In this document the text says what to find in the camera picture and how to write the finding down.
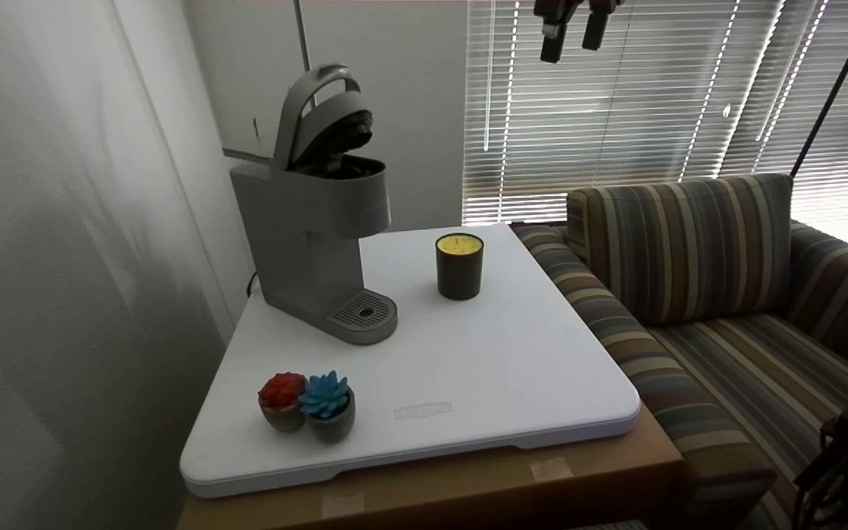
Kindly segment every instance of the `wooden table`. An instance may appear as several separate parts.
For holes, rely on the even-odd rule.
[[[422,459],[222,501],[189,494],[180,530],[565,526],[653,519],[674,498],[680,464],[678,448],[641,410],[621,439]]]

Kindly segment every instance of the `couch cushion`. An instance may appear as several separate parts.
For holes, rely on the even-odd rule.
[[[793,479],[819,453],[819,428],[848,410],[848,363],[774,314],[650,332],[774,463],[778,479],[758,516],[769,513],[783,526],[796,504]]]
[[[796,224],[793,270],[789,322],[848,360],[848,245]]]
[[[641,323],[786,303],[789,176],[577,188],[569,245]]]
[[[632,379],[665,436],[684,453],[690,498],[684,522],[708,526],[702,522],[749,513],[774,479],[759,448],[572,254],[563,226],[525,224],[512,229]]]

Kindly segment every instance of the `window blinds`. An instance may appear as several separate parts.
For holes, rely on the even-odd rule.
[[[579,49],[582,4],[560,65],[538,63],[534,0],[468,8],[465,224],[563,219],[577,186],[786,173],[848,55],[843,0],[627,0],[597,52]],[[848,83],[796,219],[843,198]]]

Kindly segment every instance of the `colorful object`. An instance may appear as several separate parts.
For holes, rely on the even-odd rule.
[[[300,404],[300,395],[306,389],[306,378],[294,372],[273,375],[261,389],[259,389],[259,404],[267,410],[292,410]]]
[[[347,386],[347,379],[331,372],[306,379],[306,389],[300,395],[300,413],[316,420],[331,420],[341,416],[350,401],[354,389]]]

